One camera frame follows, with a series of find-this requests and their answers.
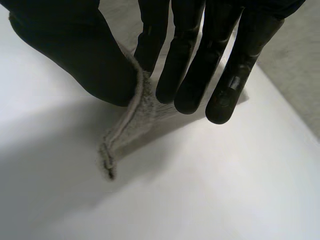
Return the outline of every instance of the gray floor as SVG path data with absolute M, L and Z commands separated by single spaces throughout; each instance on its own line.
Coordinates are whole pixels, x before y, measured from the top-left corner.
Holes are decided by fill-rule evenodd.
M 307 0 L 268 43 L 259 66 L 320 137 L 320 1 Z

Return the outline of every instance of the glove finger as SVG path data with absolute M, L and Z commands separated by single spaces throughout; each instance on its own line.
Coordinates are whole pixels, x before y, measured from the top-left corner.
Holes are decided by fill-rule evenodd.
M 194 50 L 204 9 L 204 0 L 172 0 L 174 38 L 156 88 L 159 102 L 173 102 Z
M 138 0 L 138 2 L 143 30 L 138 37 L 134 57 L 151 75 L 166 40 L 170 0 Z
M 200 46 L 174 99 L 180 113 L 198 109 L 241 12 L 242 8 L 220 0 L 206 1 Z
M 231 118 L 260 53 L 283 23 L 249 8 L 243 11 L 231 55 L 205 110 L 209 121 L 224 124 Z

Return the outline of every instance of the black glove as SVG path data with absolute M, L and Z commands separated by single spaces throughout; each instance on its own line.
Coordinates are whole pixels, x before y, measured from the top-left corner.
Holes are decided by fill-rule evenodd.
M 238 34 L 225 70 L 206 107 L 207 118 L 227 122 L 263 47 L 305 0 L 172 0 L 175 33 L 156 89 L 157 99 L 174 101 L 183 114 L 194 113 L 215 73 L 231 33 Z M 152 73 L 166 37 L 168 0 L 139 0 L 143 32 L 135 57 Z M 186 73 L 205 5 L 203 35 Z
M 0 0 L 15 32 L 93 96 L 127 106 L 137 73 L 98 10 L 99 0 Z

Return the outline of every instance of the white surface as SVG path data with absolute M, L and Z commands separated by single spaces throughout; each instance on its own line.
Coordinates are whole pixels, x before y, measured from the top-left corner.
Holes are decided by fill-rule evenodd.
M 121 109 L 24 44 L 0 8 L 1 240 L 318 240 L 320 148 L 256 67 L 249 101 L 119 163 L 96 145 Z

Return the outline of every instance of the knit fabric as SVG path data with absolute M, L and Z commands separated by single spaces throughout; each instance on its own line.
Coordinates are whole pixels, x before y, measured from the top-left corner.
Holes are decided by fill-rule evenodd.
M 137 85 L 126 112 L 115 126 L 107 130 L 99 147 L 100 160 L 98 165 L 103 175 L 114 180 L 118 161 L 117 149 L 128 145 L 139 136 L 148 132 L 155 120 L 156 98 L 152 92 L 147 72 L 139 66 L 135 58 L 121 44 L 120 49 L 132 63 L 137 72 Z

